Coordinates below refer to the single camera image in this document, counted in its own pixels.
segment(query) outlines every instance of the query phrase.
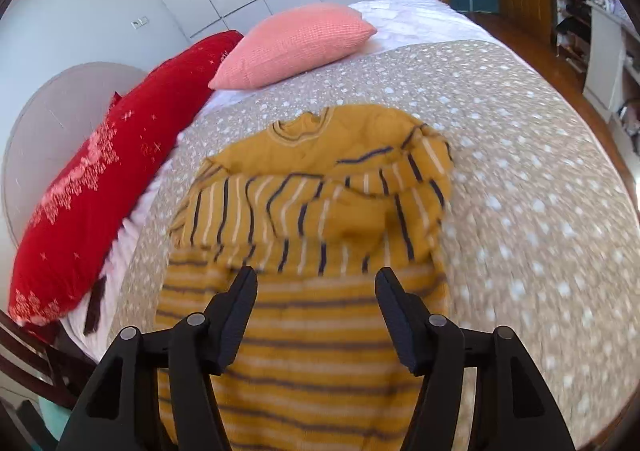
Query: white wall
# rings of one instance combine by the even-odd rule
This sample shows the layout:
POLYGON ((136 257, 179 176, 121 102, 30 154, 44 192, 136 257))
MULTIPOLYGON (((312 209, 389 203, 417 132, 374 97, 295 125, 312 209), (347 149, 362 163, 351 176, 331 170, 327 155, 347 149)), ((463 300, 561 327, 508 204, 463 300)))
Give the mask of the white wall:
MULTIPOLYGON (((62 70, 92 61, 150 70, 188 45, 161 0, 13 0, 0 19, 0 149, 33 92, 62 70), (141 16, 149 24, 134 30, 141 16)), ((0 218, 2 309, 14 253, 0 218)))

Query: wooden chair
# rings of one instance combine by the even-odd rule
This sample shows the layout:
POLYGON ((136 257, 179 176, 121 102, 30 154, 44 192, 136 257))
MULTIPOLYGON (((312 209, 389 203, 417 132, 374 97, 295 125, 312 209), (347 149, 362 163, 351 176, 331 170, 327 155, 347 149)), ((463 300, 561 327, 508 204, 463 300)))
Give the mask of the wooden chair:
POLYGON ((36 395, 67 409, 73 409, 76 405, 80 392, 95 369, 94 364, 65 354, 27 333, 2 310, 0 310, 0 346, 40 372, 43 378, 23 370, 2 355, 0 355, 1 373, 36 395))

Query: mustard sweater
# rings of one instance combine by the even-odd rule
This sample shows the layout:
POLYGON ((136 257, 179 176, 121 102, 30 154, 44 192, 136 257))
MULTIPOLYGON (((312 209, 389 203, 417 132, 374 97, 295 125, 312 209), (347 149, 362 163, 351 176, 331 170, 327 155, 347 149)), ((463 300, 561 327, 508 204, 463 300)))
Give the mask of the mustard sweater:
MULTIPOLYGON (((212 377, 235 449, 399 449, 420 389, 374 294, 392 267, 447 313, 438 248, 449 145, 375 105, 304 113, 204 160, 170 235, 158 329, 202 311, 242 265, 258 297, 238 356, 212 377)), ((168 375, 161 415, 174 436, 168 375)))

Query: round headboard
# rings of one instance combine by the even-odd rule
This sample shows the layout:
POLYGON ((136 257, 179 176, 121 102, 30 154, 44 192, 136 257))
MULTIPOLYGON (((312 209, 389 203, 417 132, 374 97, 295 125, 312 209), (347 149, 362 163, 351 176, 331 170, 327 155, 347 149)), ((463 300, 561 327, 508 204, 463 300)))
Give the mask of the round headboard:
POLYGON ((2 161, 2 212, 17 245, 51 181, 101 123, 114 92, 146 72, 116 63, 73 66, 47 81, 15 121, 2 161))

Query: bedspread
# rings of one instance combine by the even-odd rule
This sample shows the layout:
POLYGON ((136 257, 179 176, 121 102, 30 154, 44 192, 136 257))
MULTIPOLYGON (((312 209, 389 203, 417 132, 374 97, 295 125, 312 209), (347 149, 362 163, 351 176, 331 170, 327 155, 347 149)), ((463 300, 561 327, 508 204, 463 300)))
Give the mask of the bedspread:
MULTIPOLYGON (((587 442, 640 378, 640 230, 587 125, 495 44, 414 45, 346 60, 196 121, 152 206, 111 338, 126 325, 152 329, 170 245, 166 227, 202 158, 274 120, 346 102, 400 108, 450 140, 456 169, 442 246, 451 318, 484 331, 512 326, 575 444, 587 442)), ((465 373, 455 449, 466 449, 473 384, 474 374, 465 373)))

